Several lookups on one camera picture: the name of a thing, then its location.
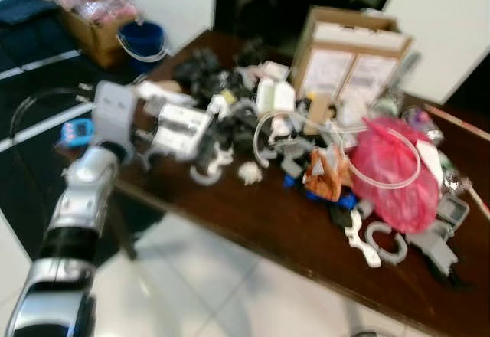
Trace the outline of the white plastic bracket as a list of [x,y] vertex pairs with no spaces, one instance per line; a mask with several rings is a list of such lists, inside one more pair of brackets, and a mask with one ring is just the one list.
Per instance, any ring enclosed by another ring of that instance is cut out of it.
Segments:
[[382,261],[377,249],[364,241],[361,236],[363,218],[357,208],[352,208],[348,214],[349,224],[344,225],[344,233],[351,248],[357,249],[363,254],[365,263],[371,268],[381,267]]

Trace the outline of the cardboard box of pink bags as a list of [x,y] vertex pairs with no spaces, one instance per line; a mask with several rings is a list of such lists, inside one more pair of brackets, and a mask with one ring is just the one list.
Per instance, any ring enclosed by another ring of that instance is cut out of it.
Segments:
[[141,18],[132,0],[51,0],[60,6],[60,21],[77,46],[99,67],[112,70],[127,58],[119,29]]

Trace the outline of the clear plastic tube loop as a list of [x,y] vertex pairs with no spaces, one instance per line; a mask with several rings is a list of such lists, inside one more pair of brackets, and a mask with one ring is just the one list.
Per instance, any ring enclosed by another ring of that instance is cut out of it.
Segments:
[[[301,113],[290,112],[289,110],[273,110],[272,112],[262,114],[262,116],[260,116],[260,118],[258,119],[258,123],[256,123],[256,127],[253,133],[252,143],[253,143],[254,161],[258,163],[260,168],[265,169],[265,168],[269,168],[270,166],[269,159],[265,158],[265,156],[262,156],[260,154],[260,149],[259,149],[260,131],[262,131],[263,124],[265,124],[267,120],[274,119],[274,117],[283,116],[283,114],[289,117],[298,117],[299,119],[305,121],[305,123],[311,123],[315,127],[316,131],[326,132],[329,135],[333,135],[338,140],[343,140],[343,138],[340,137],[341,133],[354,133],[354,132],[364,132],[364,131],[371,130],[369,126],[339,128],[334,126],[334,123],[318,124],[315,123],[314,120],[308,119],[307,116],[304,116],[304,114]],[[417,176],[419,176],[421,173],[421,163],[423,163],[421,162],[421,154],[419,153],[419,151],[417,151],[417,148],[413,144],[413,142],[410,141],[405,135],[399,133],[398,131],[392,128],[388,128],[387,133],[393,136],[395,139],[398,139],[400,142],[402,142],[412,152],[412,156],[414,158],[414,170],[412,172],[412,175],[407,176],[402,181],[382,182],[382,181],[375,180],[374,177],[371,177],[369,175],[364,175],[364,173],[361,172],[361,170],[358,169],[356,165],[351,165],[351,172],[353,172],[354,176],[357,176],[360,180],[377,188],[381,188],[384,190],[395,190],[395,189],[405,188],[410,184],[412,184],[413,181],[417,179]]]

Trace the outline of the cardboard box white labels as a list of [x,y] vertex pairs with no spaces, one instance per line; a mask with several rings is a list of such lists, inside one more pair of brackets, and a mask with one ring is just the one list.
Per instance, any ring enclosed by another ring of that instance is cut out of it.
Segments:
[[307,130],[315,123],[359,124],[401,67],[413,45],[394,18],[314,5],[292,63],[297,95],[309,99]]

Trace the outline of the silver purple can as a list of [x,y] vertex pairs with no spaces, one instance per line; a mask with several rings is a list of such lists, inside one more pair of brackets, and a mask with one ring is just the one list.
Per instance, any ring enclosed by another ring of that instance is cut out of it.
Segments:
[[420,107],[406,107],[401,116],[410,127],[423,134],[435,146],[444,141],[443,131],[437,126],[431,115]]

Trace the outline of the orange snack bag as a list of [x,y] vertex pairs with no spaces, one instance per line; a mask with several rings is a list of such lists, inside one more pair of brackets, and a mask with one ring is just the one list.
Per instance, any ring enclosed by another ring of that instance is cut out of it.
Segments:
[[309,152],[309,165],[303,175],[308,193],[335,203],[341,197],[348,163],[342,150],[336,146],[316,147]]

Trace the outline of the dark brown wooden table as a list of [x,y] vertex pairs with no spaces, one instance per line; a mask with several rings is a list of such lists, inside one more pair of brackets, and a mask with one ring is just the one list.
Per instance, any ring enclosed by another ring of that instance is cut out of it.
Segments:
[[[488,196],[489,143],[435,116],[446,134],[441,150],[464,176],[475,179],[480,197]],[[126,166],[116,193],[159,211],[189,219],[241,247],[287,268],[356,303],[438,337],[490,337],[490,222],[469,193],[468,218],[449,240],[459,258],[461,286],[438,281],[426,257],[410,253],[399,266],[370,268],[361,253],[329,219],[323,204],[283,187],[279,168],[245,186],[235,175],[202,187],[185,163],[161,159],[149,172],[140,163]]]

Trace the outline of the small white plastic knob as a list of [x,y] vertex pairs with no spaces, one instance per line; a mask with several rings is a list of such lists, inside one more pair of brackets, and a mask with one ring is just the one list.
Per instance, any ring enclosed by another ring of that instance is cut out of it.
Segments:
[[245,162],[238,166],[237,177],[245,185],[253,185],[263,180],[263,169],[259,163]]

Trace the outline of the pink plastic bag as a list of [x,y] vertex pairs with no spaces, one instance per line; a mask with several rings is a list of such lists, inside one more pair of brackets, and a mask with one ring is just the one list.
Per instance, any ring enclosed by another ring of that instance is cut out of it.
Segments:
[[[402,142],[387,133],[394,129],[417,144],[430,144],[419,131],[401,119],[378,117],[365,119],[371,130],[358,133],[357,145],[348,154],[351,165],[356,165],[364,175],[382,182],[397,182],[412,175],[414,158]],[[421,173],[405,188],[384,190],[371,186],[354,176],[352,191],[361,199],[372,203],[374,213],[382,221],[403,234],[417,234],[428,228],[436,218],[440,200],[440,183],[421,159]]]

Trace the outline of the blue bucket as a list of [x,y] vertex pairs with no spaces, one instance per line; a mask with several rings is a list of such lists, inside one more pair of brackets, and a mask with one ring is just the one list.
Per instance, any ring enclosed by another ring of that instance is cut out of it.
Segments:
[[168,56],[165,30],[155,22],[131,21],[120,26],[116,36],[137,74],[153,70]]

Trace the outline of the white plastic container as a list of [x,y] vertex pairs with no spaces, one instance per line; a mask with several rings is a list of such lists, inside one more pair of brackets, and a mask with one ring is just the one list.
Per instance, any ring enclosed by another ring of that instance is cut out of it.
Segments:
[[255,104],[259,116],[272,112],[294,112],[296,91],[284,80],[263,78],[256,85]]

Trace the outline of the white plastic clamp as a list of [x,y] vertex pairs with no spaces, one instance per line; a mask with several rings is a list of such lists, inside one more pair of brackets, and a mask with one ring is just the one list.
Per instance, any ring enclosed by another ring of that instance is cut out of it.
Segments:
[[234,161],[234,148],[223,148],[220,143],[202,146],[190,168],[191,178],[202,186],[211,186],[223,176],[225,166]]

